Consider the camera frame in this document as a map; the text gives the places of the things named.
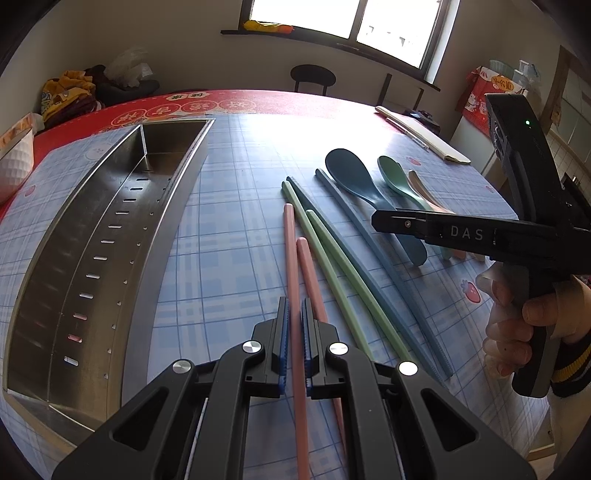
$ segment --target yellow object on window sill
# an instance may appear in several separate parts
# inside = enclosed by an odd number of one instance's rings
[[[293,32],[294,27],[291,25],[282,25],[279,23],[261,23],[256,20],[247,20],[244,22],[244,28],[254,32],[267,32],[267,33],[285,33],[289,34]]]

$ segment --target window frame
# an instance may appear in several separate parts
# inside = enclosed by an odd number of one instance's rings
[[[337,48],[339,50],[348,51],[355,55],[359,55],[367,59],[376,61],[390,68],[398,70],[399,72],[403,72],[421,81],[422,83],[432,86],[430,83],[425,81],[425,76],[427,74],[429,66],[431,65],[431,60],[433,59],[433,54],[435,52],[437,42],[441,35],[441,30],[443,28],[443,24],[447,16],[447,11],[449,9],[450,0],[441,0],[441,6],[439,8],[439,12],[437,13],[435,23],[433,24],[431,36],[429,37],[429,42],[427,44],[425,53],[423,54],[423,59],[421,61],[420,67],[410,65],[409,63],[406,63],[398,57],[389,55],[381,50],[378,50],[377,48],[370,47],[369,45],[357,41],[357,36],[359,35],[361,22],[363,21],[363,15],[365,13],[365,8],[367,6],[368,0],[359,0],[357,12],[355,13],[355,18],[353,20],[353,25],[351,27],[351,34],[349,35],[349,38],[338,37],[336,35],[303,27],[294,27],[294,30],[291,34],[275,34],[248,31],[244,29],[243,25],[244,22],[251,19],[252,7],[254,5],[254,2],[255,0],[242,0],[240,16],[238,19],[238,29],[222,30],[222,34],[258,34],[281,38],[292,38],[293,40],[300,40],[309,43],[325,45],[328,47]]]

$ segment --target black chair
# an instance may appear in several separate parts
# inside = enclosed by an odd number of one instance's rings
[[[322,85],[322,95],[326,96],[326,89],[332,87],[336,83],[335,74],[329,69],[320,67],[318,65],[298,65],[291,69],[291,78],[295,80],[295,90],[298,91],[300,82],[315,83]]]

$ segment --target blue chopstick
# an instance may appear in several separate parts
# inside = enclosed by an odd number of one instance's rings
[[[306,210],[313,210],[316,215],[318,215],[326,229],[330,232],[345,255],[348,257],[349,261],[353,264],[355,270],[357,270],[357,273],[369,288],[369,291],[374,295],[376,301],[378,302],[379,306],[382,307],[382,310],[388,317],[390,323],[392,323],[393,327],[395,327],[407,341],[409,347],[413,350],[414,355],[421,363],[423,368],[425,370],[430,370],[435,379],[443,382],[443,378],[429,359],[424,348],[419,344],[419,342],[417,342],[417,339],[410,331],[410,328],[404,323],[403,319],[400,318],[400,315],[397,313],[392,302],[386,298],[384,292],[379,287],[373,276],[371,276],[368,269],[365,268],[359,257],[351,250],[347,242],[343,239],[342,234],[337,231],[335,226],[331,223],[331,221],[328,220],[327,216],[322,212],[322,210],[320,210],[314,200],[312,200],[312,198],[307,195],[304,190],[302,190],[300,185],[293,177],[287,177],[287,181],[291,183],[291,186],[293,187],[297,197],[300,199],[303,207]]]
[[[447,359],[446,354],[443,352],[443,348],[441,347],[441,344],[435,338],[435,335],[433,334],[431,327],[427,323],[427,319],[425,318],[425,315],[423,315],[416,300],[414,299],[413,294],[408,290],[404,280],[400,277],[398,272],[396,272],[396,270],[394,269],[394,266],[392,265],[392,262],[388,258],[387,254],[384,252],[384,250],[382,250],[382,248],[375,241],[374,236],[367,229],[367,227],[363,224],[363,220],[359,217],[357,212],[355,212],[351,208],[351,206],[347,203],[343,194],[332,183],[332,181],[329,179],[328,175],[323,170],[317,168],[316,169],[316,177],[322,182],[322,185],[324,185],[324,187],[335,198],[335,200],[337,201],[337,203],[339,204],[341,209],[347,214],[347,217],[349,217],[349,220],[351,220],[351,222],[353,222],[353,224],[357,227],[357,230],[359,231],[359,233],[361,233],[361,235],[363,236],[363,238],[365,239],[365,241],[369,245],[370,249],[374,253],[374,255],[376,257],[378,257],[378,260],[382,264],[382,267],[384,268],[384,270],[386,271],[386,273],[388,274],[388,276],[390,277],[390,279],[394,283],[394,286],[398,289],[398,292],[400,293],[402,299],[406,302],[411,313],[414,315],[419,328],[421,329],[423,335],[425,336],[425,339],[427,340],[427,342],[431,346],[431,349],[435,353],[435,356],[436,356],[437,360],[439,361],[439,363],[441,364],[443,371],[445,372],[447,377],[451,377],[453,375],[453,368],[452,368],[450,361]]]

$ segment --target light green spoon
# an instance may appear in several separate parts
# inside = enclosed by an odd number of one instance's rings
[[[435,211],[435,209],[408,184],[406,174],[398,162],[390,157],[382,155],[378,158],[378,167],[382,174],[382,178],[393,191],[409,199],[417,205],[420,210],[426,212]],[[439,248],[441,248],[441,256],[444,260],[449,260],[452,257],[452,251],[450,249],[445,247]]]

